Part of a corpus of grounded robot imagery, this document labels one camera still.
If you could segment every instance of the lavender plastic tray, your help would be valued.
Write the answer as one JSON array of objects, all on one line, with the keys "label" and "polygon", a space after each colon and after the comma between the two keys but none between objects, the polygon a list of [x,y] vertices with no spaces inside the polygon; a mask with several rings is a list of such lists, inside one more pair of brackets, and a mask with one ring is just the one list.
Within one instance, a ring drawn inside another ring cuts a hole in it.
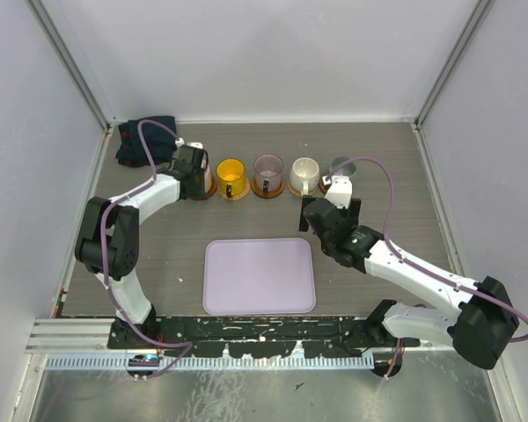
[{"label": "lavender plastic tray", "polygon": [[203,308],[210,315],[301,314],[315,302],[304,239],[216,240],[205,251]]}]

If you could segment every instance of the dark towel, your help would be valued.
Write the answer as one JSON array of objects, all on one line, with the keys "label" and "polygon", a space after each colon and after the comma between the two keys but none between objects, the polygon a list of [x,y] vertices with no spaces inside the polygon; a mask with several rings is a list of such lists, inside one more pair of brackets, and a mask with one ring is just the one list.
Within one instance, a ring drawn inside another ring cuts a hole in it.
[{"label": "dark towel", "polygon": [[[176,133],[176,121],[172,116],[145,117],[145,119],[162,123]],[[141,120],[143,119],[130,120],[119,125],[121,146],[115,158],[121,165],[141,167],[149,164],[139,139],[138,126]],[[169,163],[176,150],[174,137],[164,129],[149,123],[143,124],[143,135],[155,164]]]}]

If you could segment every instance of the yellow cup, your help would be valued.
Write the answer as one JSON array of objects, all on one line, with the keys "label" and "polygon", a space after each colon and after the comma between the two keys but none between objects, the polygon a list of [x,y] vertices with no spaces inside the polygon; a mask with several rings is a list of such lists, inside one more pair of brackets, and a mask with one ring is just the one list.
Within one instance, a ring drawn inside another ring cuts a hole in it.
[{"label": "yellow cup", "polygon": [[246,187],[245,165],[228,158],[217,166],[217,189],[227,198],[240,195]]}]

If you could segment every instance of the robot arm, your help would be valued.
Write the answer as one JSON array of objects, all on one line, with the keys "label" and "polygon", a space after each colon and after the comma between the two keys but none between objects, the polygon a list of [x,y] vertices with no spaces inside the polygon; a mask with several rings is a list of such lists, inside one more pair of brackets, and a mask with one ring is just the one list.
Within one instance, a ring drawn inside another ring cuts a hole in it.
[{"label": "robot arm", "polygon": [[[148,180],[138,186],[150,185],[148,189],[132,198],[124,193],[108,200],[94,197],[86,204],[75,255],[88,271],[103,281],[99,240],[101,216],[110,203],[128,197],[109,216],[107,227],[113,228],[113,234],[107,237],[107,249],[112,293],[134,324],[142,327],[147,318],[156,317],[152,304],[141,289],[135,269],[139,257],[139,226],[162,207],[180,199],[205,196],[204,175],[207,165],[207,152],[201,144],[182,146],[170,167],[157,175],[154,184]],[[123,320],[119,310],[116,315]]]},{"label": "robot arm", "polygon": [[[517,317],[493,303],[438,282],[394,256],[381,233],[358,224],[361,201],[352,199],[351,194],[348,178],[333,177],[324,199],[304,197],[299,229],[306,231],[311,226],[320,239],[322,251],[340,265],[388,280],[434,306],[423,309],[384,300],[368,318],[370,334],[376,338],[420,338],[453,346],[474,365],[493,368],[518,327]],[[392,245],[407,260],[510,304],[500,281],[487,277],[479,283]]]}]

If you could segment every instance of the clear cup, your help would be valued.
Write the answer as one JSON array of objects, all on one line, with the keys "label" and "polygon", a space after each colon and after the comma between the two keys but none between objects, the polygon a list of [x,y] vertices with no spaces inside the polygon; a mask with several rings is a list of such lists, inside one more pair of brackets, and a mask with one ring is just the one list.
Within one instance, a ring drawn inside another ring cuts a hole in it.
[{"label": "clear cup", "polygon": [[[331,165],[328,168],[328,172],[332,173],[336,167],[338,167],[345,161],[348,161],[348,158],[346,158],[345,156],[339,156],[335,158],[331,162]],[[335,174],[337,176],[346,176],[350,178],[350,180],[355,181],[356,180],[356,165],[354,163],[347,164],[344,167],[342,167],[340,170],[338,170]]]},{"label": "clear cup", "polygon": [[278,156],[266,154],[254,162],[254,183],[264,193],[277,191],[282,185],[283,162]]}]

